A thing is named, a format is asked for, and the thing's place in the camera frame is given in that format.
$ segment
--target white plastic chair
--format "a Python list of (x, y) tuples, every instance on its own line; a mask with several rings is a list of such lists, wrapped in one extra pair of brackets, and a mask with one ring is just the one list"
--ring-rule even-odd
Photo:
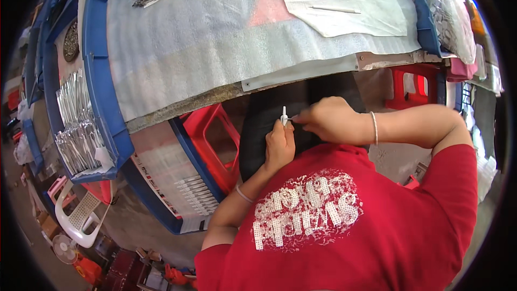
[[(106, 217), (107, 211), (109, 210), (111, 204), (107, 205), (106, 212), (99, 222), (99, 217), (97, 217), (93, 211), (101, 203), (101, 201), (90, 191), (88, 191), (81, 202), (72, 211), (72, 214), (67, 216), (63, 211), (62, 204), (72, 189), (73, 185), (74, 184), (72, 181), (68, 180), (67, 184), (57, 199), (55, 206), (57, 221), (60, 223), (61, 227), (67, 233), (67, 235), (70, 236), (70, 238), (73, 239), (77, 244), (84, 248), (90, 248), (94, 244), (97, 234), (99, 234), (100, 226), (102, 225), (102, 222), (104, 221), (104, 218)], [(95, 227), (93, 233), (89, 235), (85, 234), (84, 231), (93, 221), (98, 223), (97, 227)]]

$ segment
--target white fan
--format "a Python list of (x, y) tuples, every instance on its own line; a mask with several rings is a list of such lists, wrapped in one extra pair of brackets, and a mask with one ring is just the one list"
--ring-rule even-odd
[(77, 243), (65, 235), (56, 235), (52, 239), (52, 247), (57, 258), (66, 264), (73, 264), (77, 261)]

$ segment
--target person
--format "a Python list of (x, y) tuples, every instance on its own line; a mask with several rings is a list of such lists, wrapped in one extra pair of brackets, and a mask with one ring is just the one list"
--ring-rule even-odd
[[(250, 97), (244, 184), (210, 220), (194, 259), (198, 289), (443, 290), (476, 222), (476, 154), (462, 117), (432, 104), (365, 113), (353, 76), (311, 81), (306, 95), (283, 86)], [(282, 105), (300, 109), (285, 126)], [(432, 149), (417, 189), (375, 171), (366, 150), (387, 142)]]

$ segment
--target red t-shirt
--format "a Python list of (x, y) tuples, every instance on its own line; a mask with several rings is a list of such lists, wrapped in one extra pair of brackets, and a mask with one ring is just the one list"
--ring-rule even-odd
[(476, 223), (474, 149), (435, 155), (416, 190), (365, 149), (316, 146), (261, 192), (233, 244), (195, 257), (200, 291), (443, 290)]

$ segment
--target small white tool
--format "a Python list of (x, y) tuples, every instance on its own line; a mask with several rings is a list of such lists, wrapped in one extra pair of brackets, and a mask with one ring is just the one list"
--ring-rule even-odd
[(285, 106), (283, 106), (282, 115), (280, 116), (280, 121), (282, 122), (282, 125), (285, 126), (285, 124), (288, 123), (288, 120), (292, 120), (292, 118), (288, 118), (288, 115), (285, 114)]
[(360, 14), (361, 13), (361, 10), (359, 10), (359, 9), (342, 8), (342, 7), (336, 7), (336, 6), (314, 5), (314, 6), (311, 6), (311, 8), (321, 9), (321, 10), (330, 10), (330, 11), (334, 11), (334, 12), (350, 13), (350, 14)]

